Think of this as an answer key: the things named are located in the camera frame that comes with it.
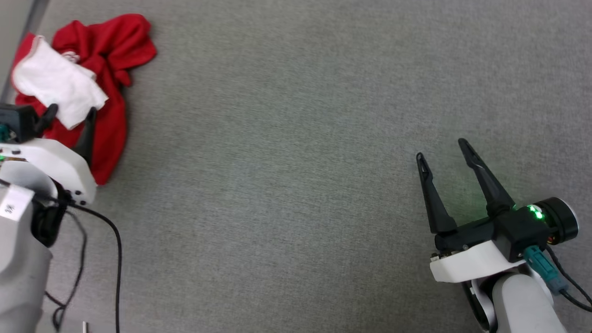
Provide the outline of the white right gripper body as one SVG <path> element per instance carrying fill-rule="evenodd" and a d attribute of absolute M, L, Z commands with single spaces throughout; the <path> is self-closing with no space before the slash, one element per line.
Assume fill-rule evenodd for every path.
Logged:
<path fill-rule="evenodd" d="M 507 261 L 492 241 L 494 226 L 483 218 L 448 231 L 431 218 L 437 254 L 431 259 L 432 276 L 437 282 L 460 283 L 486 278 L 525 264 L 525 260 Z"/>

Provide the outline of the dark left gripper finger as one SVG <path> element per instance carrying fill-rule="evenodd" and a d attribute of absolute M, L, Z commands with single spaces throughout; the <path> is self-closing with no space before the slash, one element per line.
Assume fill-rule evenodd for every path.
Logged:
<path fill-rule="evenodd" d="M 91 108 L 89 110 L 89 113 L 83 122 L 83 129 L 80 132 L 78 141 L 74 146 L 74 151 L 76 154 L 80 155 L 88 165 L 91 165 L 93 160 L 93 146 L 97 112 L 97 108 Z"/>
<path fill-rule="evenodd" d="M 50 104 L 42 116 L 35 123 L 36 137 L 41 138 L 43 133 L 51 126 L 58 112 L 57 104 Z"/>

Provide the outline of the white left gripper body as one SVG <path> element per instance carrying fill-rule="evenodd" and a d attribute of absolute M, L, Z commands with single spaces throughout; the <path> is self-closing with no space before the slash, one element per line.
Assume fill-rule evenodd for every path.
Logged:
<path fill-rule="evenodd" d="M 76 202 L 91 204 L 97 183 L 87 161 L 58 141 L 34 138 L 25 143 L 2 143 L 2 156 L 21 158 L 72 193 Z"/>

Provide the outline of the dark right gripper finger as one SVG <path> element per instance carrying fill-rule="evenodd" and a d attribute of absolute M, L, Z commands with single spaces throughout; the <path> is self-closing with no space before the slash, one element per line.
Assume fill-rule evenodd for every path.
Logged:
<path fill-rule="evenodd" d="M 478 179 L 481 191 L 486 199 L 487 215 L 493 218 L 505 211 L 513 210 L 515 207 L 514 200 L 467 139 L 460 138 L 457 143 L 467 165 L 474 171 L 476 179 Z"/>
<path fill-rule="evenodd" d="M 423 154 L 416 154 L 416 162 L 431 233 L 441 234 L 455 230 L 456 221 L 448 214 L 433 184 L 433 173 Z"/>

